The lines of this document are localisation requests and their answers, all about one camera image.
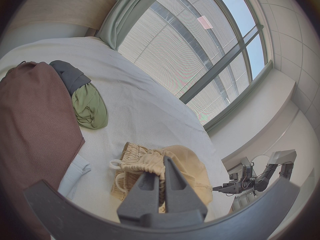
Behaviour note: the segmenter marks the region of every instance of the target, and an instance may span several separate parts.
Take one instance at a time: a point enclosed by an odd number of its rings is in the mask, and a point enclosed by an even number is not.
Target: bed
[[[15,48],[0,60],[0,79],[22,61],[54,60],[67,61],[87,75],[109,113],[105,128],[81,128],[85,144],[79,155],[90,163],[91,171],[80,178],[72,202],[119,222],[116,210],[121,201],[110,194],[115,171],[109,162],[120,158],[126,142],[150,149],[186,146],[205,164],[212,186],[228,182],[228,173],[196,114],[98,38],[47,39]],[[213,192],[206,221],[226,215],[232,202],[232,197]]]

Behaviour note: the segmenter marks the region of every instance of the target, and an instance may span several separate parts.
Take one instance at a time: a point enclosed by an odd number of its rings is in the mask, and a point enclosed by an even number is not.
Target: curtain
[[[156,0],[117,0],[102,26],[100,38],[117,50],[133,25]]]

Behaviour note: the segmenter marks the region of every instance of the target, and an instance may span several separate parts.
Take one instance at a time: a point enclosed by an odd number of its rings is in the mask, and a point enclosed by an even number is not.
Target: white drawstring
[[[115,184],[117,186],[118,189],[120,189],[122,192],[127,193],[127,191],[125,189],[123,189],[122,187],[120,187],[119,185],[119,179],[123,179],[125,177],[125,173],[120,173],[117,175],[117,177],[115,178]]]
[[[111,160],[111,161],[110,161],[110,165],[109,165],[109,167],[112,168],[112,169],[121,170],[121,167],[120,167],[120,166],[115,166],[115,165],[113,165],[112,163],[118,163],[119,165],[121,165],[121,164],[122,164],[122,161],[121,161],[121,160],[118,160],[118,159]]]

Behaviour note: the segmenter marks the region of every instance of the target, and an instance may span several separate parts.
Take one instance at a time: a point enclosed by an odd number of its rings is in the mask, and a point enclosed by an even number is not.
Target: sky
[[[244,0],[222,0],[235,19],[242,36],[245,36],[254,26],[255,22]],[[264,58],[259,35],[247,46],[251,64],[252,78],[254,79],[264,67]]]

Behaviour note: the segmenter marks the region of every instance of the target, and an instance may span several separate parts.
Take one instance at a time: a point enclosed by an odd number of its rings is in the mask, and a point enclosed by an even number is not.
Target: dark gray garment
[[[86,77],[81,70],[68,62],[54,60],[49,65],[59,74],[70,96],[72,96],[75,90],[91,82],[91,79]]]

